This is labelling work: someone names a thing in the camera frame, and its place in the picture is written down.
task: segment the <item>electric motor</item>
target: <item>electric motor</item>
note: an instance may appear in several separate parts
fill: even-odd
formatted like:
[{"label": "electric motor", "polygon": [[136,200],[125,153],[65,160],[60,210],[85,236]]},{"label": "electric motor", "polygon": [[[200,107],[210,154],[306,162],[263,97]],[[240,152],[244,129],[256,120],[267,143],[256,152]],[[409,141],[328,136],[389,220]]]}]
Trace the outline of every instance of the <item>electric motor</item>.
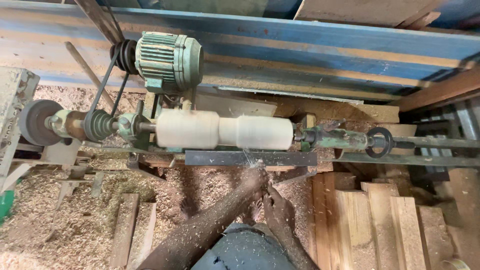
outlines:
[{"label": "electric motor", "polygon": [[147,31],[142,35],[135,67],[149,92],[166,93],[164,84],[187,90],[202,82],[204,52],[195,38]]}]

